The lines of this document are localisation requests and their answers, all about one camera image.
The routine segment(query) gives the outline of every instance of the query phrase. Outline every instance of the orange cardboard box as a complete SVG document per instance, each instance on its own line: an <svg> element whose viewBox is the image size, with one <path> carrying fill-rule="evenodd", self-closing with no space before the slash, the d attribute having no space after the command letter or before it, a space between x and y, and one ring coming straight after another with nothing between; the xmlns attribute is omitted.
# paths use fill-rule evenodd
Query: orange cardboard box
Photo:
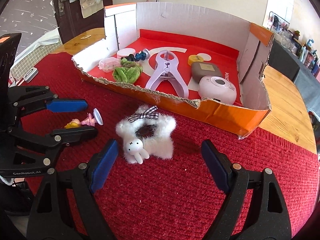
<svg viewBox="0 0 320 240"><path fill-rule="evenodd" d="M196 37L237 51L234 61L238 84L235 85L238 85L241 103L227 105L208 98L180 98L139 85L115 82L93 71L101 59L113 56L119 49L131 47L140 39L142 30ZM240 138L248 136L271 111L263 83L263 70L268 64L274 35L261 26L209 8L145 2L105 7L105 34L105 39L72 58L80 70L81 78L88 82L209 123ZM145 64L148 64L147 60L143 65L143 74L150 76Z"/></svg>

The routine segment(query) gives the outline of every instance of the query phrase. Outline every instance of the pink figurine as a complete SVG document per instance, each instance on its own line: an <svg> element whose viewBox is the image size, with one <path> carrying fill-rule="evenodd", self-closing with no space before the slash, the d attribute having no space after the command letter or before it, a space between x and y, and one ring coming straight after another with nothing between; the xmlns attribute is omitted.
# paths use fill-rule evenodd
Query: pink figurine
<svg viewBox="0 0 320 240"><path fill-rule="evenodd" d="M95 123L98 123L99 125L103 125L102 117L98 111L97 108L93 110L93 116L92 114L88 114L88 117L84 119L81 124L82 125L88 125L88 126L94 126Z"/></svg>
<svg viewBox="0 0 320 240"><path fill-rule="evenodd" d="M64 128L70 129L70 128L77 128L81 127L81 122L79 119L72 119L70 123L68 123Z"/></svg>

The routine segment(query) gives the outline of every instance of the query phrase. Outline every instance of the red carpet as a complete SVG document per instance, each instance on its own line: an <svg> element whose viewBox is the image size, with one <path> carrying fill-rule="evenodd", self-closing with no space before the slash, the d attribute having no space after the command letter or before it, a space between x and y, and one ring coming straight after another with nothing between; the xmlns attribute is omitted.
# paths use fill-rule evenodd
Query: red carpet
<svg viewBox="0 0 320 240"><path fill-rule="evenodd" d="M103 126L90 142L64 150L58 161L59 171L87 162L115 134L115 125L142 104L135 99L81 82L78 70L67 53L48 55L36 67L38 75L28 85L48 85L60 98L85 98L89 111L98 108ZM177 114L173 132L175 151L172 160L151 157L143 165L128 164L118 157L96 201L110 228L121 240L201 239L211 225L225 195L217 189L200 155L200 145L209 138L220 152L246 169L271 168L286 200L292 233L311 215L319 182L316 155L258 128L248 138L237 136L205 123ZM86 112L53 114L41 111L23 118L25 130L44 135L66 125L73 118L84 119ZM30 179L33 190L41 178ZM249 207L248 194L235 232L241 230ZM73 211L75 202L70 200ZM83 231L74 212L77 226Z"/></svg>

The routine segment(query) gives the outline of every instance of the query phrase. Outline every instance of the green scrunchie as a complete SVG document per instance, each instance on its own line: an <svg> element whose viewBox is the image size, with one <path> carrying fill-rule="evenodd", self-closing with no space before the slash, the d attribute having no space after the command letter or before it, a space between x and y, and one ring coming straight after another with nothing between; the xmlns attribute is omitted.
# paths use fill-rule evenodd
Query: green scrunchie
<svg viewBox="0 0 320 240"><path fill-rule="evenodd" d="M142 66L137 62L121 60L121 67L116 67L113 71L113 78L117 82L134 84L142 73Z"/></svg>

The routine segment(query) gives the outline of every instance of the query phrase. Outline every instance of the white wallpaper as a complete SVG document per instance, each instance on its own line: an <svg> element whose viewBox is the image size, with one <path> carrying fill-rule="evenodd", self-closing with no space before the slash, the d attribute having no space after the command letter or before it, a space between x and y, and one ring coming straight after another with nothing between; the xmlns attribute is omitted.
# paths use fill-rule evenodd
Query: white wallpaper
<svg viewBox="0 0 320 240"><path fill-rule="evenodd" d="M56 27L52 0L10 0L0 15L0 36L22 33L17 55Z"/></svg>

